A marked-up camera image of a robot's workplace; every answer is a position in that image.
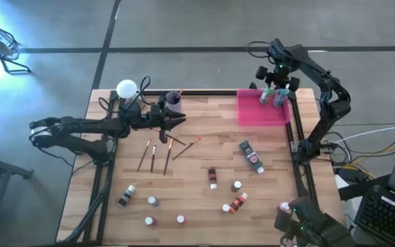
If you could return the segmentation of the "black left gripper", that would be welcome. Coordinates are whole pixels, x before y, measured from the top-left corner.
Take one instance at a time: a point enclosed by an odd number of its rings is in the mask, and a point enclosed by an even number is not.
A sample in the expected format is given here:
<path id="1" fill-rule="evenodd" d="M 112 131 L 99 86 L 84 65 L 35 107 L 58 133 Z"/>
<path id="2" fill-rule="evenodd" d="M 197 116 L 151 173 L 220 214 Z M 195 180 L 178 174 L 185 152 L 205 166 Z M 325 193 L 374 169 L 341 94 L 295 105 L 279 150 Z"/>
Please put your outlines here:
<path id="1" fill-rule="evenodd" d="M 159 139 L 162 143 L 167 143 L 167 135 L 165 130 L 171 131 L 176 126 L 186 121 L 186 115 L 173 111 L 169 108 L 165 109 L 166 97 L 159 95 L 157 102 L 149 103 L 144 99 L 144 104 L 149 106 L 149 111 L 145 114 L 144 126 L 146 128 L 160 128 Z"/>

